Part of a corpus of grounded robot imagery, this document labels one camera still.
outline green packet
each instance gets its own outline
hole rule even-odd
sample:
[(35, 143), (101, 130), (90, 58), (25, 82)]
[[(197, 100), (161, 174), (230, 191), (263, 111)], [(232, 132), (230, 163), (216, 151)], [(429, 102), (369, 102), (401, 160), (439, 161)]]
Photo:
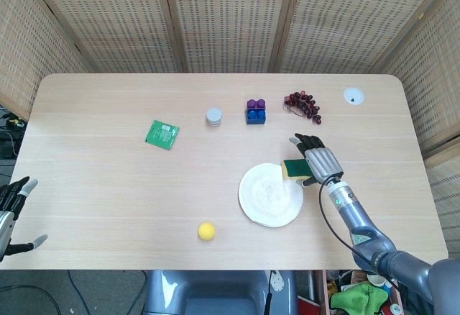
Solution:
[(155, 120), (150, 127), (149, 134), (147, 134), (147, 137), (145, 138), (145, 142), (164, 148), (165, 150), (170, 150), (178, 132), (179, 127), (171, 126), (170, 124)]

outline tabletop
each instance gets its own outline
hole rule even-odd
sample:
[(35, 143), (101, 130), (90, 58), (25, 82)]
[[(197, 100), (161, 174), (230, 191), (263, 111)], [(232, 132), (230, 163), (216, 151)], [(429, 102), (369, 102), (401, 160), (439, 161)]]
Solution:
[[(361, 105), (344, 100), (360, 88)], [(283, 109), (305, 90), (321, 107), (314, 124)], [(247, 125), (248, 99), (267, 121)], [(217, 106), (220, 127), (206, 123)], [(180, 128), (171, 150), (149, 145), (154, 120)], [(304, 190), (285, 227), (251, 222), (238, 201), (242, 176), (260, 163), (296, 159), (294, 133), (320, 137), (374, 223), (398, 249), (433, 263), (447, 256), (413, 123), (398, 79), (324, 74), (54, 74), (39, 88), (13, 181), (39, 185), (11, 243), (48, 240), (6, 257), (14, 269), (346, 269), (351, 253), (329, 232), (318, 186)], [(349, 233), (325, 194), (332, 225)], [(201, 222), (216, 236), (198, 238)]]

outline robotic arm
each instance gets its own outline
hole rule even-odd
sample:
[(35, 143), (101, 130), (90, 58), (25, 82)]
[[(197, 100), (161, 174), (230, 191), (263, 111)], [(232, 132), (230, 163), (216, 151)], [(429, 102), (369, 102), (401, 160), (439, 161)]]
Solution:
[[(390, 238), (381, 232), (367, 215), (347, 182), (332, 151), (317, 137), (296, 134), (290, 141), (305, 157), (314, 175), (313, 181), (321, 184), (321, 191), (327, 187), (329, 197), (345, 225), (348, 227), (356, 264), (363, 270), (380, 274), (386, 279), (394, 278), (433, 304), (436, 315), (457, 314), (460, 309), (460, 261), (441, 260), (430, 265), (415, 256), (397, 250)], [(312, 180), (303, 182), (309, 186)]]
[(26, 198), (37, 184), (37, 180), (30, 180), (28, 177), (25, 177), (20, 181), (0, 187), (0, 262), (5, 255), (13, 255), (36, 249), (47, 239), (47, 235), (44, 234), (32, 243), (22, 245), (10, 244), (19, 213), (21, 213)]

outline grapes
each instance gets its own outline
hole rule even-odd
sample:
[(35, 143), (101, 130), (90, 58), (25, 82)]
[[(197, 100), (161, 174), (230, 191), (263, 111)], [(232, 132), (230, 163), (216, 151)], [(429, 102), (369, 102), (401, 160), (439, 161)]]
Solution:
[(284, 97), (284, 104), (292, 107), (289, 111), (298, 116), (307, 117), (307, 119), (312, 119), (316, 124), (321, 124), (321, 115), (318, 115), (320, 107), (315, 105), (316, 101), (311, 94), (307, 94), (305, 91), (291, 93), (289, 96)]

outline woven screen panel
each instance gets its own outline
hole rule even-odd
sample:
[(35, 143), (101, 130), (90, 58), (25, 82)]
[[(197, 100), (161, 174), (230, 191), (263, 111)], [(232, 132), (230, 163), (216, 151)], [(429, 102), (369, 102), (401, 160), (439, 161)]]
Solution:
[(268, 71), (282, 0), (176, 0), (191, 72)]
[(368, 73), (423, 0), (298, 0), (282, 73)]
[(450, 257), (460, 257), (460, 142), (425, 161)]
[(422, 150), (460, 132), (459, 2), (443, 0), (385, 71), (404, 86)]
[(176, 71), (158, 0), (53, 0), (104, 73)]
[(26, 118), (42, 78), (88, 71), (55, 24), (35, 0), (0, 0), (0, 92)]

